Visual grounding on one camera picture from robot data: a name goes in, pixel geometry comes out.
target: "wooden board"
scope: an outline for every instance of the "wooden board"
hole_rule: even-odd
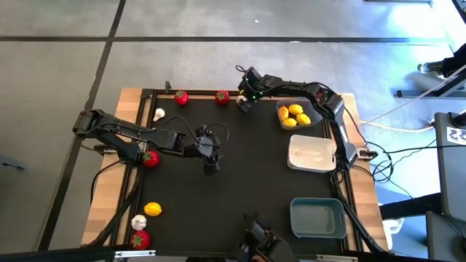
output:
[[[140,88],[124,88],[120,95],[118,106],[116,107],[115,116],[126,121],[134,122],[138,112],[139,101],[141,99],[142,89]],[[359,128],[359,116],[356,109],[356,102],[353,94],[342,94],[344,103],[349,112],[353,115]],[[158,98],[172,98],[172,95],[159,95]],[[190,99],[211,99],[209,96],[193,96]],[[148,105],[145,105],[142,123],[146,123],[148,115]],[[344,123],[348,131],[348,137],[356,147],[363,146],[363,139],[359,136],[356,127],[352,123],[349,115],[344,114]],[[105,156],[102,167],[117,160],[116,154]],[[367,162],[358,160],[357,165],[370,170]],[[122,165],[116,165],[104,173],[98,179],[95,187],[94,201],[92,202],[87,225],[84,230],[82,243],[86,244],[94,240],[98,233],[105,227],[111,219],[117,208],[118,196],[122,187],[123,173],[125,168]],[[363,225],[368,230],[369,234],[379,243],[381,247],[387,249],[387,240],[382,225],[382,217],[380,215],[379,206],[377,204],[377,196],[374,188],[372,177],[362,170],[352,169],[350,172],[353,192],[355,195],[356,208],[358,217],[363,222]],[[117,244],[122,244],[122,236],[125,232],[127,215],[123,217],[120,223],[119,236]],[[355,241],[351,223],[347,218],[349,247],[355,250]]]

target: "blue plastic tray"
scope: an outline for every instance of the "blue plastic tray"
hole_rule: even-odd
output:
[[[338,199],[295,198],[290,203],[291,229],[297,237],[342,239],[347,235]]]

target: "concrete floor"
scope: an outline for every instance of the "concrete floor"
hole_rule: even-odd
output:
[[[0,36],[107,36],[119,1],[0,0]],[[426,37],[442,39],[443,25],[427,4],[362,0],[128,1],[117,36]],[[71,142],[71,127],[86,101],[104,43],[0,42],[0,154],[28,169],[0,169],[0,253],[35,248]],[[361,119],[406,102],[395,90],[428,89],[436,79],[417,63],[451,55],[447,44],[348,43],[114,43],[94,108],[115,111],[122,87],[236,89],[234,65],[257,67],[295,81],[320,81],[353,92]],[[437,111],[461,111],[463,100],[419,100],[380,119],[420,128]],[[365,126],[368,140],[386,149],[425,146],[432,131],[400,134]],[[101,157],[81,151],[51,248],[77,247],[89,210],[92,176]],[[404,160],[393,180],[414,196],[438,191],[435,151]],[[390,184],[381,185],[405,194]]]

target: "wooden table frame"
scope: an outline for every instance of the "wooden table frame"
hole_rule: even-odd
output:
[[[193,92],[196,92],[199,95],[190,95],[191,99],[211,99],[211,96],[208,97],[202,95],[202,91]],[[129,122],[139,122],[139,124],[147,126],[147,124],[150,124],[148,117],[150,115],[149,112],[151,111],[150,102],[152,99],[145,98],[153,95],[154,92],[151,90],[143,90],[141,88],[123,88],[119,98],[118,106],[116,107],[115,116]],[[359,128],[359,116],[356,109],[354,95],[344,93],[341,94],[341,96],[344,99],[345,107],[352,114]],[[157,95],[157,98],[172,97],[173,95]],[[347,128],[349,140],[354,143],[356,147],[362,147],[363,139],[358,134],[356,127],[346,112],[344,114],[344,123],[345,127]],[[118,156],[116,154],[105,155],[103,158],[102,167],[105,167],[108,164],[115,162],[116,160],[118,160]],[[367,162],[357,160],[356,164],[366,168],[367,170],[370,170],[369,163]],[[124,165],[117,164],[111,169],[100,174],[100,177],[96,183],[94,199],[92,201],[86,227],[82,237],[82,244],[87,244],[93,241],[98,233],[109,222],[115,213],[117,206],[122,201],[123,195],[121,195],[121,192],[127,194],[127,190],[125,189],[122,191],[122,188],[125,186],[127,186],[127,188],[131,188],[133,186],[136,170],[136,168],[129,167],[125,169]],[[387,250],[387,240],[385,238],[382,217],[380,215],[372,177],[366,174],[364,171],[358,169],[351,169],[349,175],[350,183],[352,184],[352,193],[354,195],[356,211],[358,213],[359,219],[369,234],[377,241],[377,243],[382,248]],[[341,189],[344,194],[347,195],[344,184],[342,184]],[[127,233],[125,236],[125,232],[127,231],[126,229],[128,228],[129,224],[129,210],[130,209],[127,210],[120,221],[118,234],[113,234],[112,238],[109,238],[112,239],[112,242],[115,244],[124,243],[125,237],[128,237]],[[346,223],[348,233],[348,248],[349,250],[356,250],[356,241],[354,238],[355,235],[348,217],[346,217]]]

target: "black mat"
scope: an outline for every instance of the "black mat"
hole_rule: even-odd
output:
[[[163,120],[179,115],[193,129],[223,122],[230,130],[230,139],[221,148],[225,157],[214,176],[203,174],[201,159],[174,156],[161,156],[157,168],[145,171],[138,214],[143,214],[148,202],[158,202],[163,209],[158,217],[147,216],[150,249],[158,255],[228,256],[239,240],[243,214],[259,211],[298,257],[341,254],[339,239],[299,239],[291,231],[291,200],[332,197],[332,190],[328,174],[292,170],[286,160],[290,136],[323,137],[322,124],[282,131],[275,104],[263,100],[244,114],[233,101],[224,108],[213,100],[190,100],[187,106],[179,107],[173,100],[157,99],[157,108],[166,111]],[[178,120],[168,127],[187,132]],[[224,139],[220,127],[215,131]]]

